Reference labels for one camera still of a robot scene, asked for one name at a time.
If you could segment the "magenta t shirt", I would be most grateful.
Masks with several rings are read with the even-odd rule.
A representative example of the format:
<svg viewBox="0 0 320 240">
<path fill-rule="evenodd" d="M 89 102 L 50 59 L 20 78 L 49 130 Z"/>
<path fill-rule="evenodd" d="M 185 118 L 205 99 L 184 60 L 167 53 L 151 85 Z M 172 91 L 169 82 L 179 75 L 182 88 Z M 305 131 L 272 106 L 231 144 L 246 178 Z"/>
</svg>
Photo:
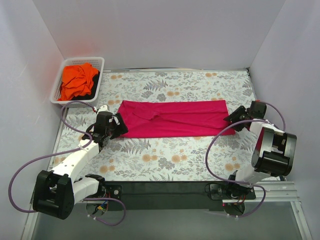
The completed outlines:
<svg viewBox="0 0 320 240">
<path fill-rule="evenodd" d="M 225 100 L 190 102 L 137 102 L 124 100 L 121 114 L 125 138 L 216 136 L 228 126 Z"/>
</svg>

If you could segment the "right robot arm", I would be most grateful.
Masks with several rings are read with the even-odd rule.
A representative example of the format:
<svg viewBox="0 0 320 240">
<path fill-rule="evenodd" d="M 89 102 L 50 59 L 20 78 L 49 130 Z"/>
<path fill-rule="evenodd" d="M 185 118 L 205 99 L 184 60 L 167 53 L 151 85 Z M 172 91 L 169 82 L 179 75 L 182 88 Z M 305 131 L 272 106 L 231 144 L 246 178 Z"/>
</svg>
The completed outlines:
<svg viewBox="0 0 320 240">
<path fill-rule="evenodd" d="M 239 132 L 246 128 L 257 136 L 251 164 L 235 171 L 225 184 L 225 193 L 232 199 L 244 197 L 253 191 L 253 185 L 269 177 L 287 176 L 293 167 L 297 136 L 280 130 L 274 124 L 263 120 L 270 103 L 252 101 L 249 108 L 241 105 L 223 120 L 230 125 L 240 123 L 232 128 Z"/>
</svg>

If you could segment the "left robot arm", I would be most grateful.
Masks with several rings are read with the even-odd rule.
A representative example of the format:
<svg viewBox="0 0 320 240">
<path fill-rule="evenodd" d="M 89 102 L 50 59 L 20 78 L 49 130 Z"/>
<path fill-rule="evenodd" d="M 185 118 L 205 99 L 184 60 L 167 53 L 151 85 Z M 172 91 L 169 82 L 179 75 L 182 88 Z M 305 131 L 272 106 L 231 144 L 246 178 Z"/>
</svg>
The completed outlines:
<svg viewBox="0 0 320 240">
<path fill-rule="evenodd" d="M 95 123 L 83 134 L 79 150 L 71 153 L 52 170 L 43 170 L 37 175 L 33 210 L 64 220 L 71 214 L 74 205 L 85 198 L 103 199 L 107 193 L 103 185 L 104 177 L 87 174 L 77 179 L 77 176 L 110 140 L 128 131 L 120 113 L 99 111 Z"/>
</svg>

